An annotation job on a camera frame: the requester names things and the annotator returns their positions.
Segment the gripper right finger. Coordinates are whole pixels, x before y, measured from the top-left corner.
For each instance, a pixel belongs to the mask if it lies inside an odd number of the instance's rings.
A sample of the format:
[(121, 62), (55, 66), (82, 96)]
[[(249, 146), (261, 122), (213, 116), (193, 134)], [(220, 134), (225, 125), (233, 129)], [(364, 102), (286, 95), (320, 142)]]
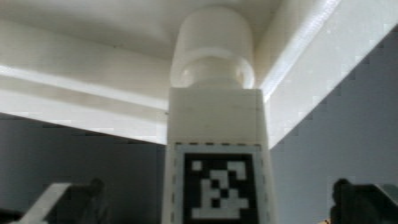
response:
[(330, 224), (398, 224), (398, 185), (339, 179), (332, 199)]

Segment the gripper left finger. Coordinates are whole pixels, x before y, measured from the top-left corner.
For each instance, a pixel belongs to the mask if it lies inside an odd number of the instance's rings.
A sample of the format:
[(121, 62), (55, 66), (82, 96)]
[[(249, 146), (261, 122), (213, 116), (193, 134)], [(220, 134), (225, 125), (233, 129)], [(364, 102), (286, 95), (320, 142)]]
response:
[(0, 224), (106, 224), (103, 181), (53, 183), (26, 212), (0, 209)]

